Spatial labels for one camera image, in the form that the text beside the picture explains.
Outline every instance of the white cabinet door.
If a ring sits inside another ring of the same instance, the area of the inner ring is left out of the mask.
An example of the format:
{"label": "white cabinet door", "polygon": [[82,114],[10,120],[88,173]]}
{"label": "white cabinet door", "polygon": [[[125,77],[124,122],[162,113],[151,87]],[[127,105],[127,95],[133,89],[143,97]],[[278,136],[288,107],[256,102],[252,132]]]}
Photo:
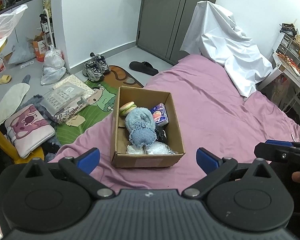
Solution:
{"label": "white cabinet door", "polygon": [[23,13],[23,16],[15,28],[19,42],[24,37],[34,39],[34,37],[41,32],[38,28],[41,29],[39,15],[42,14],[43,11],[42,0],[32,0],[27,2],[26,5],[28,5],[28,8]]}
{"label": "white cabinet door", "polygon": [[6,46],[2,50],[2,54],[4,56],[7,56],[8,54],[10,54],[12,52],[12,46],[16,45],[17,43],[18,43],[18,40],[17,40],[17,36],[16,36],[16,31],[15,31],[15,29],[13,29],[12,33],[8,37]]}

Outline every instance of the cartoon character on rug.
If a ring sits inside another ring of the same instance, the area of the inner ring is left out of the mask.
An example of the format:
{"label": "cartoon character on rug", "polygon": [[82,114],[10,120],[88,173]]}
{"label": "cartoon character on rug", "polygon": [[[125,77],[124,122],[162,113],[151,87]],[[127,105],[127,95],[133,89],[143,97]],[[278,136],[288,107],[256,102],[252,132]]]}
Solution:
{"label": "cartoon character on rug", "polygon": [[87,99],[90,106],[98,106],[104,112],[113,111],[115,94],[111,94],[101,84],[94,88],[95,93]]}
{"label": "cartoon character on rug", "polygon": [[12,121],[10,127],[12,127],[16,135],[16,139],[22,139],[32,131],[37,130],[42,126],[49,125],[41,116],[38,117],[36,111],[37,109],[31,105]]}

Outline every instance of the macaron-shaped toy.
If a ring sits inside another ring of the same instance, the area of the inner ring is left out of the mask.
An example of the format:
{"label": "macaron-shaped toy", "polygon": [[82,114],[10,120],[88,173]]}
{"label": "macaron-shaped toy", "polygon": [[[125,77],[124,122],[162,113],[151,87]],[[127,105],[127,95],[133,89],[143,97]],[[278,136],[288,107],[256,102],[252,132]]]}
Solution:
{"label": "macaron-shaped toy", "polygon": [[133,101],[126,103],[119,108],[119,115],[127,116],[127,114],[133,109],[137,108]]}

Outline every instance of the cartoon rug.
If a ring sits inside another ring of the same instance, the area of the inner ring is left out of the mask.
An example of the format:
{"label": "cartoon rug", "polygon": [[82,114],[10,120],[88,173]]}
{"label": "cartoon rug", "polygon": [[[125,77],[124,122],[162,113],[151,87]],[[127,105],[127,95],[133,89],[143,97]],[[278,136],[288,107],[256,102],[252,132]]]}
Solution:
{"label": "cartoon rug", "polygon": [[113,111],[115,96],[121,86],[143,88],[143,85],[119,66],[110,66],[111,72],[102,82],[87,81],[86,84],[97,91],[89,98],[89,106],[79,112],[86,121],[79,127],[61,124],[57,126],[56,135],[62,145],[70,144],[89,127],[100,122]]}

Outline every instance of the black slipper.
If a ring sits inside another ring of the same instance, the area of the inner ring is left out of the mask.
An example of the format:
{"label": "black slipper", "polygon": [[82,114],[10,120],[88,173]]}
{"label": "black slipper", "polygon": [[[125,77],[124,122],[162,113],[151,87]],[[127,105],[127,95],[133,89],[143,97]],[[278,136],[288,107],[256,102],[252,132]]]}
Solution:
{"label": "black slipper", "polygon": [[153,66],[146,61],[144,62],[132,61],[129,65],[129,68],[138,72],[148,74],[150,76],[154,76],[159,73],[157,69],[153,68]]}

